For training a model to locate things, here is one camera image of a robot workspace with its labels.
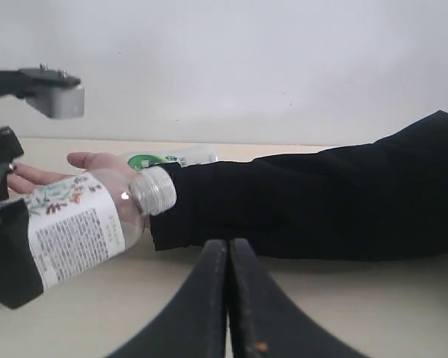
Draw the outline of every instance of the bottle cap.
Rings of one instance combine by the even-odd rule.
[[[164,213],[177,200],[176,190],[169,174],[160,166],[152,166],[139,172],[130,184],[144,216]]]

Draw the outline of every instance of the hand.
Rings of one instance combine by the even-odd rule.
[[[67,160],[75,168],[85,170],[114,169],[130,178],[136,175],[135,170],[124,160],[110,153],[70,153],[68,154]],[[16,171],[8,175],[7,182],[8,187],[14,192],[28,194],[38,185],[48,185],[68,176],[61,173],[45,172],[33,166],[17,163]]]

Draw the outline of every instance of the beige table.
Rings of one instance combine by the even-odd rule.
[[[147,142],[23,139],[31,165],[72,172],[69,151],[163,150]],[[219,145],[221,160],[319,147]],[[151,238],[0,315],[0,358],[99,358],[152,320],[182,284],[199,249],[154,252]],[[448,256],[412,263],[263,259],[286,293],[319,324],[372,357],[448,358]]]

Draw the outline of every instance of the bottle lying on table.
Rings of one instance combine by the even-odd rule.
[[[167,172],[155,166],[133,178],[112,169],[85,172],[0,202],[0,208],[21,199],[28,208],[31,256],[46,291],[136,244],[145,217],[174,206],[176,192]]]

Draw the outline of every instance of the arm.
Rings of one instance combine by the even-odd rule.
[[[243,237],[272,257],[448,251],[448,113],[369,145],[165,169],[178,201],[151,219],[158,250]]]

